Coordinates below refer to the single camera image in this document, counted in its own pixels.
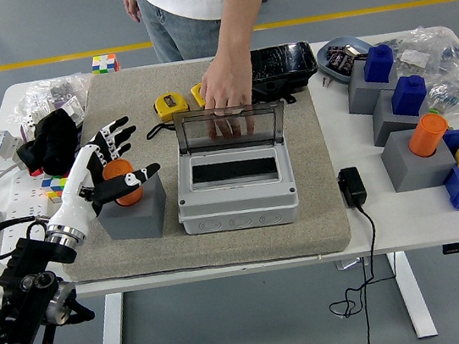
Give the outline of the person's right hand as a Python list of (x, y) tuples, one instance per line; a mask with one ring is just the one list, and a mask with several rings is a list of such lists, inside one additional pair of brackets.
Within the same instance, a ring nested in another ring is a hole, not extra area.
[(138, 0), (123, 0), (125, 12), (136, 23), (141, 21), (141, 11), (138, 5)]

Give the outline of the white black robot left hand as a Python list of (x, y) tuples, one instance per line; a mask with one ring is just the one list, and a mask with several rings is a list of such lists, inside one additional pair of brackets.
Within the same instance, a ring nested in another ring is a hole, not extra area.
[(125, 116), (107, 124), (79, 150), (64, 185), (61, 206), (48, 221), (47, 241), (67, 237), (78, 243), (85, 240), (102, 205), (136, 191), (161, 169), (160, 164), (152, 163), (138, 170), (128, 169), (108, 180), (102, 177), (107, 164), (131, 148), (129, 138), (136, 127), (128, 123)]

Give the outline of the person's left hand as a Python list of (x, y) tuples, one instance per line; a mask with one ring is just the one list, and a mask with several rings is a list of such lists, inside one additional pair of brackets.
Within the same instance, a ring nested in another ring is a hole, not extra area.
[(250, 53), (216, 54), (202, 77), (200, 93), (205, 109), (222, 111), (252, 104), (252, 64)]

